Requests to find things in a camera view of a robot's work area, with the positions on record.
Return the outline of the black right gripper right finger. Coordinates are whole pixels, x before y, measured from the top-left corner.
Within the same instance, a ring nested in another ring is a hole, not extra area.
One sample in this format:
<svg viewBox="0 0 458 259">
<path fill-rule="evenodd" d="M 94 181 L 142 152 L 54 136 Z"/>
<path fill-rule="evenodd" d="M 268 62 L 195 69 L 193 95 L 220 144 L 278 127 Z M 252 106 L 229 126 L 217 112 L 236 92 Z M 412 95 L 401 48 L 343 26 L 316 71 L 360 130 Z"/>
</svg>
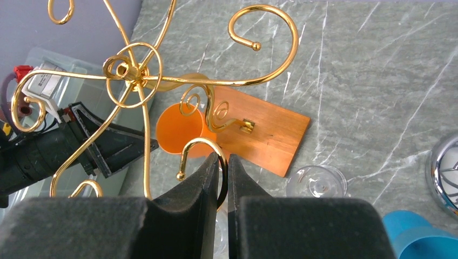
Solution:
<svg viewBox="0 0 458 259">
<path fill-rule="evenodd" d="M 230 258 L 394 258 L 380 215 L 355 198 L 273 197 L 228 160 Z"/>
</svg>

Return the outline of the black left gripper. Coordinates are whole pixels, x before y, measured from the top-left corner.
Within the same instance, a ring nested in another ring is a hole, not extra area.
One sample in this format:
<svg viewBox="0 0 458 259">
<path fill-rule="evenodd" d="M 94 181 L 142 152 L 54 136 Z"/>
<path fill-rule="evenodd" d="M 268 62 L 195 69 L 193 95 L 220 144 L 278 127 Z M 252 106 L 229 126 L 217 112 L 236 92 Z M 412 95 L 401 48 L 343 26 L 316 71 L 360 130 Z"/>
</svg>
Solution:
<svg viewBox="0 0 458 259">
<path fill-rule="evenodd" d="M 1 143 L 1 207 L 10 194 L 52 176 L 63 162 L 104 122 L 81 102 L 62 109 L 64 132 L 46 132 L 18 144 Z M 144 155 L 144 133 L 110 124 L 71 166 L 80 164 L 87 175 L 98 171 L 109 178 Z"/>
</svg>

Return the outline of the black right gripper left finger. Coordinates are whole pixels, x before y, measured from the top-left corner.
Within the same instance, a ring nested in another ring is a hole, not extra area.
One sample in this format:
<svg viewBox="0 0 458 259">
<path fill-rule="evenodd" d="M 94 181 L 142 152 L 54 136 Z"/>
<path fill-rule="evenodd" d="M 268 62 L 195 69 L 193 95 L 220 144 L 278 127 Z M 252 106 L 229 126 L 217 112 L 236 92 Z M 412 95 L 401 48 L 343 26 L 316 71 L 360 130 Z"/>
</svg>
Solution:
<svg viewBox="0 0 458 259">
<path fill-rule="evenodd" d="M 1 223 L 1 258 L 212 258 L 219 161 L 154 200 L 25 200 Z"/>
</svg>

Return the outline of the orange plastic goblet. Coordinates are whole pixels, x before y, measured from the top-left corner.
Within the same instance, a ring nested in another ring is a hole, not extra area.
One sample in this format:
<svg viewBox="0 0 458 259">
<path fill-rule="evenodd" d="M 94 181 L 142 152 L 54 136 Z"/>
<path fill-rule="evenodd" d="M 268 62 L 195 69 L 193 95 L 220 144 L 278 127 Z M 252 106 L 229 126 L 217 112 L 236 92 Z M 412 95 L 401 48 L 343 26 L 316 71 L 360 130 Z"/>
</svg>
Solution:
<svg viewBox="0 0 458 259">
<path fill-rule="evenodd" d="M 159 146 L 166 153 L 179 155 L 184 146 L 197 137 L 217 140 L 217 134 L 211 132 L 206 126 L 205 116 L 195 106 L 183 106 L 183 112 L 190 113 L 185 116 L 181 113 L 180 104 L 169 106 L 159 117 L 156 124 L 156 139 Z"/>
</svg>

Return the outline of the clear wine glass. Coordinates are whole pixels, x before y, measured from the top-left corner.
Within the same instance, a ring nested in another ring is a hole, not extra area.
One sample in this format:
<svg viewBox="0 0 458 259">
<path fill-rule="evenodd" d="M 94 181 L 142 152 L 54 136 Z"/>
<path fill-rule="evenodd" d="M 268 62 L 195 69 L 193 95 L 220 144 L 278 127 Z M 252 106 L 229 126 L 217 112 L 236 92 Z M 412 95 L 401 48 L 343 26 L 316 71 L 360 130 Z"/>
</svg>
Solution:
<svg viewBox="0 0 458 259">
<path fill-rule="evenodd" d="M 344 197 L 347 180 L 329 165 L 304 166 L 292 173 L 286 184 L 287 197 Z M 217 212 L 213 258 L 228 258 L 228 202 Z"/>
</svg>

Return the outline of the clear plastic storage box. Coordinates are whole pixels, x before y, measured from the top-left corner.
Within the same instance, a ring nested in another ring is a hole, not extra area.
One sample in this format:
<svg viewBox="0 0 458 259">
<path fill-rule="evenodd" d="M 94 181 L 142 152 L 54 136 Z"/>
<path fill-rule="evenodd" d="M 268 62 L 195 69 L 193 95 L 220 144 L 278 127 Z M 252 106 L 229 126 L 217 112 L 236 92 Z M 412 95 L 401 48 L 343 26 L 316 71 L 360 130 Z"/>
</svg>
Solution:
<svg viewBox="0 0 458 259">
<path fill-rule="evenodd" d="M 19 131 L 15 139 L 1 131 L 1 208 L 8 208 L 11 194 L 51 177 L 102 122 L 77 102 L 59 109 L 52 124 L 42 130 Z M 108 178 L 137 161 L 143 153 L 140 131 L 112 124 L 72 165 L 81 165 L 87 175 L 98 170 Z"/>
</svg>

